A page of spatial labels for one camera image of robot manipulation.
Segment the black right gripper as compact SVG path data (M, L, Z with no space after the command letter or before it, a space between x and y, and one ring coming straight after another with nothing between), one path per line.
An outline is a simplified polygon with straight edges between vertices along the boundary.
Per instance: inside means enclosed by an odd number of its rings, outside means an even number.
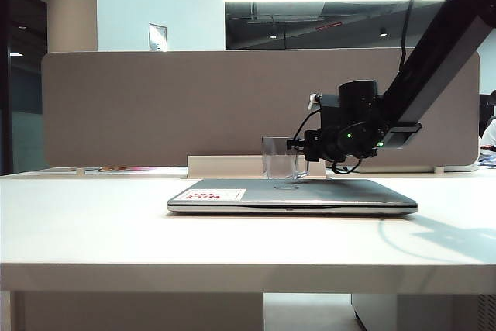
M304 152L310 162L327 160L343 162L347 157L366 159L377 155L379 142L388 131L388 122L382 118L343 125L337 114L319 113L320 127L306 130L304 139L290 138L287 145Z

